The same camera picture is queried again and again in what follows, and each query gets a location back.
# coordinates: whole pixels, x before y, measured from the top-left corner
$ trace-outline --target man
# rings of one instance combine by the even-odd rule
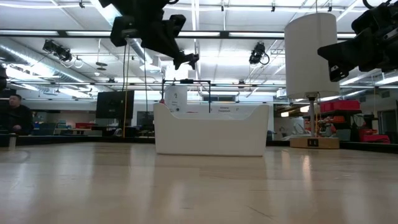
[[[21,105],[20,95],[11,95],[8,108],[8,131],[18,135],[29,135],[33,130],[32,112]]]

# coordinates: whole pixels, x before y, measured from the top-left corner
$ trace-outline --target black clamp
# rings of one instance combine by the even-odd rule
[[[85,8],[85,5],[83,5],[83,0],[80,0],[80,2],[79,2],[79,6],[80,6],[82,9],[84,9],[84,8]]]
[[[333,9],[333,6],[331,5],[331,1],[329,2],[329,9],[328,12],[331,12],[331,10]]]

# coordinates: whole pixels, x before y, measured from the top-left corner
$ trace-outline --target white cylinder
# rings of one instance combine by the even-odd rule
[[[188,88],[186,86],[170,86],[165,91],[164,103],[171,112],[185,112],[187,100]]]
[[[285,28],[286,92],[289,98],[336,96],[340,84],[331,82],[328,61],[318,55],[320,47],[337,43],[336,17],[316,13],[295,19]]]

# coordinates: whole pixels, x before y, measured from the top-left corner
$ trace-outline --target robotic camera rig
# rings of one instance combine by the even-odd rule
[[[330,81],[342,80],[357,66],[361,72],[398,68],[398,1],[390,2],[372,7],[363,0],[368,10],[351,24],[356,37],[318,49],[318,55],[329,62]]]
[[[188,62],[195,69],[199,55],[185,55],[175,41],[186,18],[183,15],[171,15],[163,20],[163,8],[167,4],[176,4],[179,0],[99,0],[102,7],[110,4],[122,14],[115,18],[111,42],[117,46],[127,44],[126,37],[142,39],[141,47],[155,50],[174,59],[175,69]]]

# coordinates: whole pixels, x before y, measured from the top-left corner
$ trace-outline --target white lampshade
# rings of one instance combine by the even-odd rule
[[[337,43],[336,17],[316,13],[295,19],[285,28],[286,92],[289,98],[339,94],[338,82],[329,78],[328,61],[318,55],[320,47]]]

